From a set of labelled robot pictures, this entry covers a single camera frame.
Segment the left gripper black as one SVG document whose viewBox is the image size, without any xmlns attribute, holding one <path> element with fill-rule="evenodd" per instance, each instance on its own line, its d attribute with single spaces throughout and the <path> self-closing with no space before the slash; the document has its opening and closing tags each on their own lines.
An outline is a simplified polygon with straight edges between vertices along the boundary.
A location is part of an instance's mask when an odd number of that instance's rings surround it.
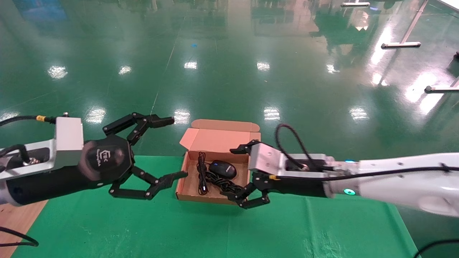
<svg viewBox="0 0 459 258">
<path fill-rule="evenodd" d="M 133 166 L 131 145 L 135 145 L 148 129 L 172 124 L 172 116 L 160 118 L 156 114 L 136 112 L 123 116 L 102 128 L 107 136 L 105 139 L 85 142 L 77 165 L 7 180 L 5 202 L 20 207 L 111 183 L 109 194 L 115 198 L 151 200 L 159 191 L 171 188 L 175 180 L 187 177 L 188 173 L 178 171 L 156 178 Z M 126 139 L 111 135 L 132 126 L 134 128 Z M 121 189 L 131 175 L 148 183 L 148 189 Z"/>
</svg>

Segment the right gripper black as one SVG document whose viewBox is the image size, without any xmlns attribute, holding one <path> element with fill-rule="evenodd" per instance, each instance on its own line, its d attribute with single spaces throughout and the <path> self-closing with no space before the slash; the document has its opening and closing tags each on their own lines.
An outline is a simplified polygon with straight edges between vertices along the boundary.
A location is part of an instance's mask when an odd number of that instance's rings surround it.
<svg viewBox="0 0 459 258">
<path fill-rule="evenodd" d="M 253 139 L 247 144 L 239 145 L 237 148 L 232 148 L 229 151 L 232 154 L 251 155 L 252 147 L 259 143 L 258 140 Z M 259 190 L 262 196 L 249 199 L 248 196 L 256 190 Z M 323 182 L 320 180 L 310 180 L 303 177 L 275 176 L 263 172 L 252 172 L 252 182 L 248 183 L 237 193 L 220 192 L 220 194 L 226 196 L 229 201 L 236 203 L 242 209 L 252 209 L 269 204 L 269 192 L 308 197 L 327 197 Z"/>
</svg>

